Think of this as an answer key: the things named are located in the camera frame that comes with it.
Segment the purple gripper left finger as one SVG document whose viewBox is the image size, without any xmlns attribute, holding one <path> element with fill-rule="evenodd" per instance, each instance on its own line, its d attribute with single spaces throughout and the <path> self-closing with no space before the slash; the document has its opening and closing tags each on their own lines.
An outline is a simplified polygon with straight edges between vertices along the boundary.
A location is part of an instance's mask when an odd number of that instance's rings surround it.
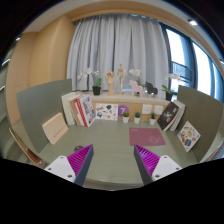
<svg viewBox="0 0 224 224">
<path fill-rule="evenodd" d="M 59 156 L 45 168 L 45 171 L 82 186 L 93 154 L 93 145 L 88 145 L 68 157 Z"/>
</svg>

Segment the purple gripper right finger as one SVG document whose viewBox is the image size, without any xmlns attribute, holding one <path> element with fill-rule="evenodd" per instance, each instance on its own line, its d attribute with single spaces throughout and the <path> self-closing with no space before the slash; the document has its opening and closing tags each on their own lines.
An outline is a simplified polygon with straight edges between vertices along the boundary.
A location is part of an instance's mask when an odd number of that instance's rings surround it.
<svg viewBox="0 0 224 224">
<path fill-rule="evenodd" d="M 168 155 L 158 156 L 139 145 L 134 146 L 134 157 L 144 185 L 181 170 Z"/>
</svg>

